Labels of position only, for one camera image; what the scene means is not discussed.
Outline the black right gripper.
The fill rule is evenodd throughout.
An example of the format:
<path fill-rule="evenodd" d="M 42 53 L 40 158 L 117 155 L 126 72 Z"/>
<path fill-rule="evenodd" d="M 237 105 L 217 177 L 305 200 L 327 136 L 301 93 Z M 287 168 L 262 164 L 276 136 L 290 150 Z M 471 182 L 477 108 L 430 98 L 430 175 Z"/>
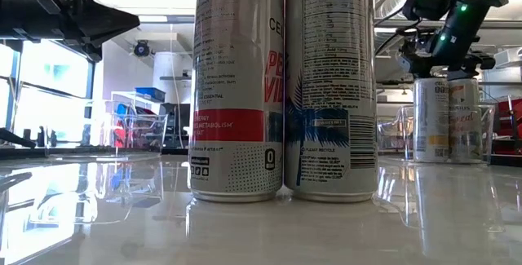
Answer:
<path fill-rule="evenodd" d="M 413 75 L 414 80 L 431 78 L 434 67 L 447 68 L 447 80 L 474 78 L 477 69 L 490 70 L 495 67 L 494 57 L 483 51 L 468 51 L 463 57 L 445 55 L 434 57 L 432 54 L 419 55 L 419 50 L 427 49 L 430 42 L 425 38 L 405 37 L 399 49 L 397 62 L 406 72 Z"/>

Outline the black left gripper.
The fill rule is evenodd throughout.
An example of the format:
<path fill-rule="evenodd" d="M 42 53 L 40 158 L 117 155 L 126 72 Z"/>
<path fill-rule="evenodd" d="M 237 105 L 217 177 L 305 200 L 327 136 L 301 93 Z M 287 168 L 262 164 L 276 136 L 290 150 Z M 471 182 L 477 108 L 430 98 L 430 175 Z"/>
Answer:
<path fill-rule="evenodd" d="M 92 62 L 103 59 L 106 41 L 139 25 L 137 15 L 95 0 L 0 0 L 0 39 L 82 40 Z"/>

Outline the silver can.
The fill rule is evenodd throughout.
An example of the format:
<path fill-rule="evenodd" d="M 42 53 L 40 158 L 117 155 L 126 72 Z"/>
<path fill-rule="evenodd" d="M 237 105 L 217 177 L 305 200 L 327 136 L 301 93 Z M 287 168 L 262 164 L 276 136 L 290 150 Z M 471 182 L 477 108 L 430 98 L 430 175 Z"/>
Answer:
<path fill-rule="evenodd" d="M 414 160 L 449 159 L 449 83 L 442 77 L 414 82 Z"/>
<path fill-rule="evenodd" d="M 449 158 L 481 161 L 483 154 L 480 94 L 475 78 L 449 81 Z"/>

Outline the red peach Celsius can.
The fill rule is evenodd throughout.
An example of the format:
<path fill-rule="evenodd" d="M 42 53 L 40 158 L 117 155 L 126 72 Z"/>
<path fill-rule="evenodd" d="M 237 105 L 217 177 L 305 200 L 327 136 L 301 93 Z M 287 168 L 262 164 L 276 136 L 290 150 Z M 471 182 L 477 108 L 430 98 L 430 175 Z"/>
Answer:
<path fill-rule="evenodd" d="M 282 185 L 284 0 L 197 0 L 189 187 L 256 202 Z"/>

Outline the black round ceiling device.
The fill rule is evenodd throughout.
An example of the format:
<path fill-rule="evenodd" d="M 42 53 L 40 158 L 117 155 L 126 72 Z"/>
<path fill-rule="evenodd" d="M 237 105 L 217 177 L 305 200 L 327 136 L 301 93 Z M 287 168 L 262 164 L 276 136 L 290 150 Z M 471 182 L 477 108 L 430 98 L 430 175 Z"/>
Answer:
<path fill-rule="evenodd" d="M 151 48 L 147 40 L 138 40 L 134 46 L 133 53 L 137 57 L 148 57 L 151 54 Z"/>

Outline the white shelf rack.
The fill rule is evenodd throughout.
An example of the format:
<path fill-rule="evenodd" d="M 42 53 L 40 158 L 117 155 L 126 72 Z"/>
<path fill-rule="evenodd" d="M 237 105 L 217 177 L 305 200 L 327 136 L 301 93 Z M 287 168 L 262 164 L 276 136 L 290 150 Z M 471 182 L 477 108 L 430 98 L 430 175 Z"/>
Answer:
<path fill-rule="evenodd" d="M 141 107 L 151 110 L 153 113 L 157 115 L 160 114 L 160 107 L 162 103 L 154 102 L 149 99 L 146 99 L 141 94 L 136 91 L 113 91 L 111 93 L 111 99 L 113 102 L 113 106 L 116 103 L 124 103 L 131 104 L 133 107 Z"/>

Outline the blue storage bin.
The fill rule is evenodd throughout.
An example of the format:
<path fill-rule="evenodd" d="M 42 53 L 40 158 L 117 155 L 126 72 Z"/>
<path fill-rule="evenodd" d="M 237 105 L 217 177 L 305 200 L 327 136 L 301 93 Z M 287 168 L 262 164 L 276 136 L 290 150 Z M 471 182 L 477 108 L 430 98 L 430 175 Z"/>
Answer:
<path fill-rule="evenodd" d="M 151 101 L 158 103 L 165 102 L 166 93 L 155 87 L 136 87 L 135 91 Z"/>

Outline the large window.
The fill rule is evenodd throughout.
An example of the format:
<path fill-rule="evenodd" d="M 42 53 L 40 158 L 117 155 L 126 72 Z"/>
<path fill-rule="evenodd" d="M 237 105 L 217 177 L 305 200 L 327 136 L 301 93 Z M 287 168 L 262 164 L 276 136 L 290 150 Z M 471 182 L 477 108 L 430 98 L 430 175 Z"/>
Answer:
<path fill-rule="evenodd" d="M 94 65 L 53 41 L 0 44 L 0 128 L 49 147 L 78 146 L 90 128 Z"/>

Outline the red cabinet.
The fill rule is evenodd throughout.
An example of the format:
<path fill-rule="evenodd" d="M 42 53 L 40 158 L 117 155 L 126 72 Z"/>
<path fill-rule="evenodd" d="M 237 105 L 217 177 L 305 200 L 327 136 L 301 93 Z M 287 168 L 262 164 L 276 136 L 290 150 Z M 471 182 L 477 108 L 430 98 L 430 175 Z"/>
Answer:
<path fill-rule="evenodd" d="M 496 103 L 493 153 L 522 156 L 522 96 L 508 95 Z"/>

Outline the dark background equipment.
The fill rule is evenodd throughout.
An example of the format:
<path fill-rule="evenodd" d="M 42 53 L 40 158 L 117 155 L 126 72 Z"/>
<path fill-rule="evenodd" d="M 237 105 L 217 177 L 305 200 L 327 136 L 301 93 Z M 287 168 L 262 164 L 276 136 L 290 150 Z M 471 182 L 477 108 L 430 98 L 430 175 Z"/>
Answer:
<path fill-rule="evenodd" d="M 165 103 L 160 107 L 160 114 L 168 116 L 164 147 L 186 148 L 190 126 L 190 105 Z"/>

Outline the black slanted strut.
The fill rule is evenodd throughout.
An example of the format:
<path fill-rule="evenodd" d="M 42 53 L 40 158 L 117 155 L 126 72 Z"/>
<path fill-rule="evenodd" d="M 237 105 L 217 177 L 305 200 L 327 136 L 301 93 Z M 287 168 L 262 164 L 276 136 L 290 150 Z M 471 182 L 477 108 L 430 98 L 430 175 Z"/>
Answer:
<path fill-rule="evenodd" d="M 36 144 L 33 141 L 21 138 L 15 134 L 13 134 L 6 128 L 0 128 L 0 140 L 6 141 L 8 143 L 17 144 L 17 145 L 20 145 L 20 146 L 26 147 L 26 148 L 35 148 L 36 147 Z"/>

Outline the overhead horizontal frame bar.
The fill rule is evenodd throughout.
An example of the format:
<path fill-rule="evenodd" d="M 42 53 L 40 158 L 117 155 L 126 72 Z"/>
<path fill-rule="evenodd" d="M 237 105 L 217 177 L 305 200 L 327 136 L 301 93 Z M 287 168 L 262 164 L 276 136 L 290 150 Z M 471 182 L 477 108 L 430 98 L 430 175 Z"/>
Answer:
<path fill-rule="evenodd" d="M 164 23 L 164 24 L 193 24 L 194 15 L 139 15 L 142 24 Z M 441 27 L 444 21 L 423 20 L 420 26 Z M 379 24 L 379 28 L 398 28 L 411 24 L 408 20 L 386 20 Z M 485 20 L 482 29 L 522 29 L 522 20 Z"/>

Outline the black aluminium table frame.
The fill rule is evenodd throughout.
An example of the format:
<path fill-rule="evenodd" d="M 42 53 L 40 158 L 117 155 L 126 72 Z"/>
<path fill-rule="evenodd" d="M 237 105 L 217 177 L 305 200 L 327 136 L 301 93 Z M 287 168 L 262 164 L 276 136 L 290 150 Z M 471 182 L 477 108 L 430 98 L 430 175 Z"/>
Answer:
<path fill-rule="evenodd" d="M 78 147 L 78 148 L 0 148 L 0 161 L 44 158 L 50 155 L 115 155 L 123 153 L 139 152 L 125 148 L 106 148 L 106 147 Z M 522 155 L 498 155 L 490 157 L 492 166 L 510 166 L 522 168 Z"/>

